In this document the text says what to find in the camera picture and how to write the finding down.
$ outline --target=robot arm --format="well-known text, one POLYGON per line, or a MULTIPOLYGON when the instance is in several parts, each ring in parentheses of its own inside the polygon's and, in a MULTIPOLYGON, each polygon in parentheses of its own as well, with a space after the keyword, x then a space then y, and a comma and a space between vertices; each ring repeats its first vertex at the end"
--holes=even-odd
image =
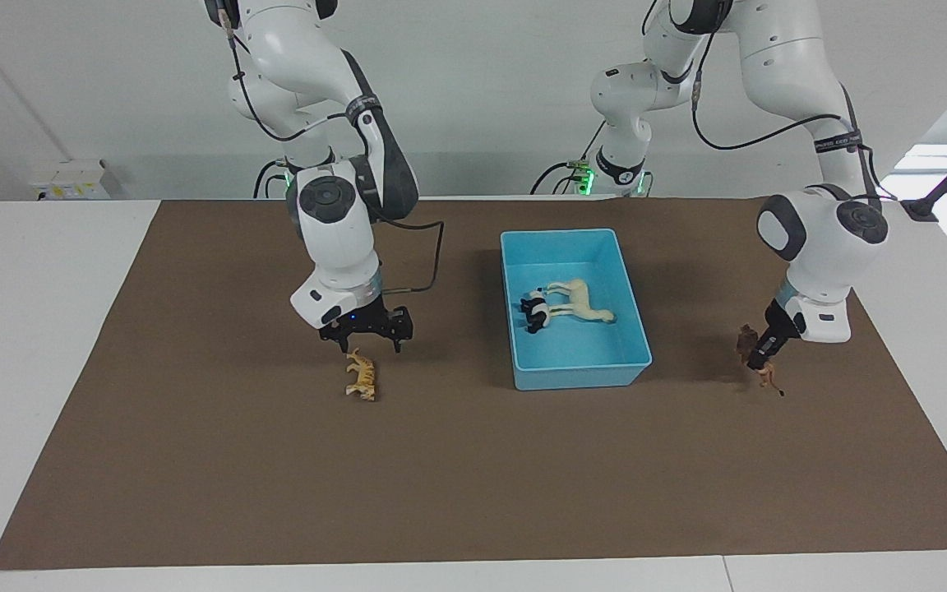
MULTIPOLYGON (((268 130, 282 138, 289 138, 315 121, 315 117, 303 110, 323 99, 283 90, 259 72, 247 53, 238 53, 238 57, 244 76, 242 85, 238 76, 229 80, 229 98, 240 115, 252 121, 260 120, 268 130)), ((335 161, 335 153, 327 142, 323 127, 313 127, 301 137, 282 142, 282 145, 287 164, 293 168, 307 169, 335 161)))
MULTIPOLYGON (((305 0, 206 3, 211 19, 219 24, 227 19, 230 41, 230 27, 242 26, 238 34, 260 73, 255 90, 266 99, 261 104, 267 111, 255 106, 263 123, 284 136, 302 120, 297 109, 327 99, 345 106, 346 119, 364 143, 361 156, 340 162, 328 158, 312 168, 292 169, 287 202, 316 263, 312 276, 290 299, 294 310, 320 330, 323 340, 338 341, 343 351, 349 349, 347 337, 353 333, 390 338, 400 351, 413 329, 406 308, 390 312, 383 303, 372 221, 406 217, 418 202, 418 187, 357 60, 321 30, 321 19, 334 12, 335 3, 318 0, 315 7, 305 0), (261 89, 263 79, 279 91, 261 89)), ((248 87, 244 104, 251 93, 248 87)), ((326 156, 332 156, 330 150, 326 156)))
POLYGON ((700 97, 699 74, 691 74, 695 53, 709 35, 736 33, 748 97, 764 111, 804 123, 824 180, 775 195, 760 211, 760 238, 790 266, 766 312, 769 329, 748 366, 762 370, 792 338, 849 340, 846 298, 885 245, 887 224, 868 180, 852 106, 828 64, 815 0, 660 4, 645 35, 648 61, 612 68, 594 82, 594 106, 608 122, 595 178, 605 180, 606 191, 631 194, 651 137, 643 113, 687 100, 695 113, 700 97))

